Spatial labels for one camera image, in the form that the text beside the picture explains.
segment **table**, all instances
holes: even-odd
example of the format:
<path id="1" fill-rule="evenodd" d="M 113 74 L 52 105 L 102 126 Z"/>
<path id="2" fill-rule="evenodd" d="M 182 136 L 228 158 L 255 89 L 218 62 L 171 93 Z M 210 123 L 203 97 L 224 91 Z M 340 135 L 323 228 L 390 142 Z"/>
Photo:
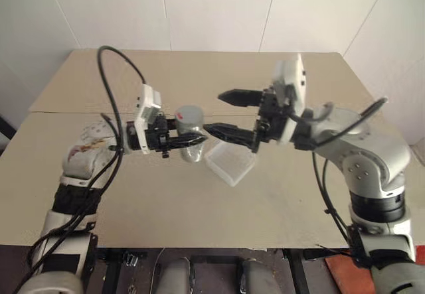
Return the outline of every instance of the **table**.
<path id="1" fill-rule="evenodd" d="M 198 104 L 206 122 L 252 128 L 255 110 L 233 108 L 216 100 L 232 88 L 261 89 L 270 83 L 279 58 L 292 54 L 128 51 L 161 91 L 167 113 Z M 94 50 L 74 51 L 0 158 L 0 244 L 29 245 L 39 236 L 52 206 L 61 160 L 82 128 L 110 112 Z M 339 54 L 305 54 L 309 106 L 332 100 L 362 110 L 372 98 Z M 138 81 L 125 63 L 108 57 L 110 82 L 124 120 Z M 372 122 L 399 135 L 378 114 Z M 208 140 L 206 150 L 214 144 Z M 344 246 L 324 204 L 311 168 L 311 154 L 291 145 L 261 144 L 256 166 L 234 188 L 201 162 L 185 163 L 178 152 L 132 153 L 99 206 L 99 243 L 122 248 L 312 248 Z M 412 211 L 415 244 L 425 244 L 425 168 L 413 160 L 406 170 L 407 202 Z M 336 167 L 328 187 L 341 216 L 349 221 L 349 193 Z"/>

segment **tabletop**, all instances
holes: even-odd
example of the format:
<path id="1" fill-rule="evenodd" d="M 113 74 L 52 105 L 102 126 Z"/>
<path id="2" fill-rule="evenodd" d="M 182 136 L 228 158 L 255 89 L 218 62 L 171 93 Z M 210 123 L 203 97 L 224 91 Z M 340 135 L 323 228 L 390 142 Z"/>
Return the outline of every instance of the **tabletop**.
<path id="1" fill-rule="evenodd" d="M 162 67 L 159 64 L 156 69 L 152 64 L 151 71 L 147 70 L 149 73 L 146 74 L 146 78 L 161 91 L 169 113 L 182 104 L 199 104 L 205 110 L 206 123 L 221 121 L 247 129 L 254 125 L 255 110 L 244 112 L 243 109 L 232 108 L 216 100 L 216 95 L 232 88 L 265 87 L 264 84 L 270 83 L 275 61 L 291 56 L 278 53 L 265 56 L 178 53 L 132 51 L 129 55 L 140 66 L 149 62 L 147 59 L 157 57 L 175 57 L 175 61 L 180 63 L 177 65 L 179 69 L 169 70 L 174 76 L 172 80 L 160 78 L 159 75 L 164 73 L 158 71 Z M 100 119 L 98 112 L 110 111 L 99 77 L 93 69 L 96 63 L 87 64 L 94 55 L 93 50 L 71 54 L 33 105 L 34 112 L 24 121 L 0 158 L 0 244 L 29 245 L 37 239 L 58 187 L 63 155 L 85 126 Z M 188 57 L 195 63 L 189 65 Z M 261 73 L 252 77 L 250 65 L 254 65 L 255 58 L 262 63 L 257 63 Z M 372 101 L 340 55 L 305 54 L 304 58 L 307 76 L 311 76 L 307 80 L 307 104 L 334 101 L 338 106 L 361 110 Z M 111 61 L 110 70 L 114 65 L 120 67 L 117 74 L 110 72 L 110 80 L 120 94 L 118 100 L 123 119 L 132 120 L 133 115 L 129 111 L 133 108 L 126 100 L 132 101 L 135 95 L 128 85 L 137 87 L 136 79 L 128 71 L 127 64 L 118 64 L 118 60 L 107 59 Z M 241 70 L 242 63 L 246 66 L 244 70 Z M 196 74 L 202 74 L 201 71 L 188 71 L 190 66 L 208 76 L 206 84 L 192 80 Z M 64 70 L 75 72 L 75 76 L 67 78 Z M 178 90 L 174 85 L 177 81 L 183 86 L 198 85 L 194 89 L 196 96 L 188 96 L 188 92 Z M 128 83 L 127 86 L 120 88 L 124 82 Z M 84 100 L 91 100 L 91 104 L 86 105 Z M 399 136 L 382 114 L 374 117 L 371 123 Z M 214 143 L 214 139 L 207 140 L 205 150 L 208 151 Z M 413 159 L 406 170 L 406 178 L 406 199 L 412 212 L 414 241 L 415 244 L 425 244 L 425 228 L 421 224 L 425 215 L 425 190 L 422 188 L 425 168 Z M 349 193 L 343 176 L 332 166 L 327 180 L 335 207 L 349 222 Z M 157 153 L 142 155 L 134 152 L 124 157 L 114 183 L 102 198 L 95 231 L 100 245 L 108 247 L 344 246 L 332 219 L 323 209 L 311 167 L 311 153 L 296 151 L 292 145 L 276 147 L 275 143 L 262 143 L 256 166 L 233 188 L 218 178 L 203 161 L 188 164 L 176 151 L 171 152 L 169 159 L 162 159 Z"/>

